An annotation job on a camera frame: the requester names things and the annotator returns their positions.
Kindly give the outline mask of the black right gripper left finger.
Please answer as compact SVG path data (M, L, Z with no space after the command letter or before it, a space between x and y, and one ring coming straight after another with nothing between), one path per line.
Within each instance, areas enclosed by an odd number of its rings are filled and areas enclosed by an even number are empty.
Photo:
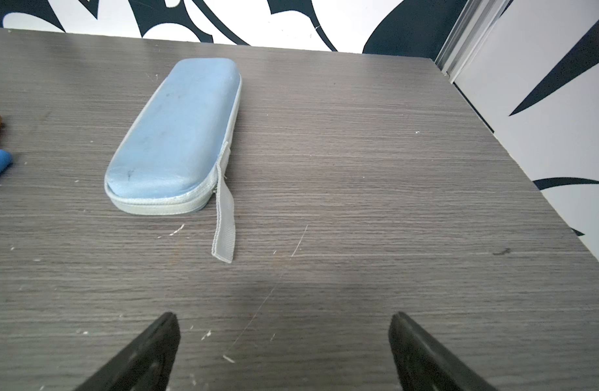
M179 344L177 316L164 313L77 389L164 391Z

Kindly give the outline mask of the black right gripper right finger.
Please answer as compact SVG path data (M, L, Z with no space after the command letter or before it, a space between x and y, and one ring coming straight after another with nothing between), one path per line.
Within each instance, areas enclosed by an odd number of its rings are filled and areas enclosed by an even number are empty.
M388 336L403 390L495 389L404 312L392 316Z

